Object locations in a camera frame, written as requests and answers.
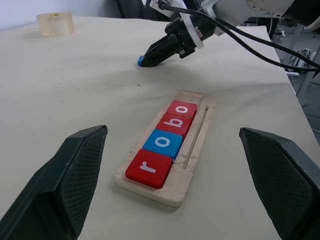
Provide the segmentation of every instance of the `red letter block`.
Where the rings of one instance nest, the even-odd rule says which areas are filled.
[[[173,134],[179,134],[184,139],[187,135],[190,125],[191,119],[188,117],[165,113],[155,129]]]
[[[161,189],[169,174],[172,159],[153,151],[141,149],[125,171],[128,179]]]
[[[178,115],[192,120],[194,119],[196,112],[197,104],[177,100],[173,100],[166,111],[167,114]]]

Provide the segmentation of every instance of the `white table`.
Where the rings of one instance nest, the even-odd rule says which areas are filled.
[[[75,33],[42,37],[36,24],[0,33],[0,216],[69,135],[106,124],[108,135],[80,240],[279,240],[255,190],[240,127],[295,141],[318,165],[320,148],[283,69],[227,35],[185,59],[137,67],[164,22],[75,17]],[[264,27],[241,29],[268,39]],[[275,51],[248,41],[263,55]],[[114,172],[176,89],[217,105],[182,207],[114,182]]]

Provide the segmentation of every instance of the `tape roll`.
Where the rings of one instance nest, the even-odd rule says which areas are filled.
[[[69,12],[52,12],[36,16],[43,36],[63,36],[75,32]]]

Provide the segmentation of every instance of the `blue block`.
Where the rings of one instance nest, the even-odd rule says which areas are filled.
[[[145,57],[145,56],[140,56],[140,57],[139,57],[138,66],[140,66],[140,64],[141,64],[142,60],[144,59],[144,57]]]
[[[158,154],[176,158],[183,138],[181,135],[155,129],[147,139],[143,148]]]

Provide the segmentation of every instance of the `wooden tray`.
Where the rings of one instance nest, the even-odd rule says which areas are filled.
[[[143,148],[146,140],[156,128],[158,122],[166,113],[173,100],[197,104],[197,112],[182,143],[179,153],[172,164],[170,173],[163,187],[160,189],[155,189],[126,178],[125,173],[131,161],[135,158],[138,151]],[[125,189],[141,194],[158,202],[172,207],[180,207],[187,195],[189,184],[196,169],[196,164],[198,162],[202,145],[205,141],[215,105],[216,101],[212,96],[205,96],[198,92],[182,90],[176,91],[169,98],[167,103],[160,109],[155,118],[152,120],[151,124],[146,128],[136,142],[135,146],[127,155],[124,163],[116,171],[116,183]]]

